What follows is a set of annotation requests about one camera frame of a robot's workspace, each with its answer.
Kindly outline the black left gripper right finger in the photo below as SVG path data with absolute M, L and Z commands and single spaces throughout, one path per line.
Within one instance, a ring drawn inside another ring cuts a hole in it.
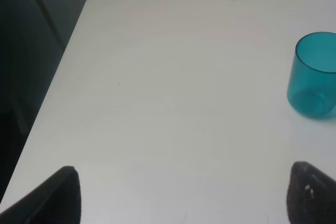
M 286 205 L 290 223 L 334 224 L 335 180 L 308 162 L 294 162 Z

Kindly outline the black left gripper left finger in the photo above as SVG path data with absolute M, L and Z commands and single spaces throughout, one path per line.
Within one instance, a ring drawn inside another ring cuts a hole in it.
M 80 223 L 79 174 L 64 166 L 1 213 L 1 223 Z

